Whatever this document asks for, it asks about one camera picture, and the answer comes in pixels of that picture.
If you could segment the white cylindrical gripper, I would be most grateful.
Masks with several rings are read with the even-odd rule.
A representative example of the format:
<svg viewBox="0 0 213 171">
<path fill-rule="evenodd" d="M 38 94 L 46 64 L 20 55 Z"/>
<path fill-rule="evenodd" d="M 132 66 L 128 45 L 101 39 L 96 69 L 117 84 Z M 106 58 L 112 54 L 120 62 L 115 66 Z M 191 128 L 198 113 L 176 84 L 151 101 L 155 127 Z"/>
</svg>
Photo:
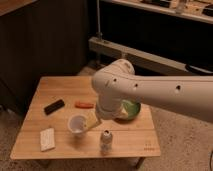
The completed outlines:
<svg viewBox="0 0 213 171">
<path fill-rule="evenodd" d="M 120 115 L 120 118 L 127 119 L 129 117 L 128 112 L 123 109 L 122 105 L 118 104 L 115 106 L 105 107 L 100 102 L 96 103 L 95 113 L 90 112 L 86 115 L 85 128 L 90 130 L 101 124 L 101 120 L 113 120 Z"/>
</svg>

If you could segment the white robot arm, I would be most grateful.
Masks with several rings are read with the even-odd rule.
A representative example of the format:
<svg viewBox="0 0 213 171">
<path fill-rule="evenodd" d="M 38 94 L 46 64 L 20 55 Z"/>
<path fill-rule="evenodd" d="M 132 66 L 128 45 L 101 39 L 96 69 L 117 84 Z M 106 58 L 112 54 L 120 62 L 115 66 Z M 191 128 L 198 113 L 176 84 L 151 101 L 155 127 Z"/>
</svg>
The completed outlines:
<svg viewBox="0 0 213 171">
<path fill-rule="evenodd" d="M 127 100 L 213 123 L 213 76 L 138 76 L 118 59 L 93 74 L 91 87 L 99 120 L 118 119 Z"/>
</svg>

